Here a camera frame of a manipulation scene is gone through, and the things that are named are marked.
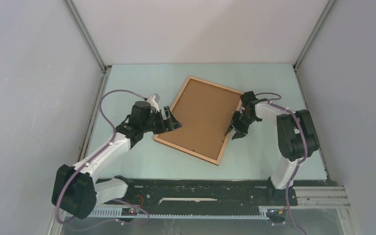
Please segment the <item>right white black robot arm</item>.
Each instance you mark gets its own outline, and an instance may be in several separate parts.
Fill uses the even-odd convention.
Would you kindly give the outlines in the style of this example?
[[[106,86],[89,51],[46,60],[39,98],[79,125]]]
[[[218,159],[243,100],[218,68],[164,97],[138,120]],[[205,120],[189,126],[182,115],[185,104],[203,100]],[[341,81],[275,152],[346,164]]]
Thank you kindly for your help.
[[[285,193],[293,186],[294,178],[302,165],[320,148],[319,138],[307,109],[293,111],[275,103],[281,95],[272,93],[273,98],[259,99],[253,91],[240,96],[241,108],[233,113],[226,134],[235,131],[232,139],[248,134],[254,122],[269,121],[277,128],[278,147],[281,159],[275,172],[268,179],[269,188],[265,198],[272,205],[279,204]]]

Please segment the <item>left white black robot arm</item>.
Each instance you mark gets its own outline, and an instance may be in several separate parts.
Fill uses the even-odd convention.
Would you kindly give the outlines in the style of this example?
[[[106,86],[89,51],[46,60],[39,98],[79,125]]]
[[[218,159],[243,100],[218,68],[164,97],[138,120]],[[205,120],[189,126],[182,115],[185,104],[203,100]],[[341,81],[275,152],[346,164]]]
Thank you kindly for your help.
[[[131,150],[144,134],[171,132],[182,127],[170,108],[158,107],[155,101],[137,101],[131,113],[114,127],[113,134],[95,152],[73,166],[58,168],[51,202],[56,212],[63,210],[84,219],[93,209],[114,199],[124,204],[133,202],[135,190],[120,178],[98,182],[101,173],[119,156]]]

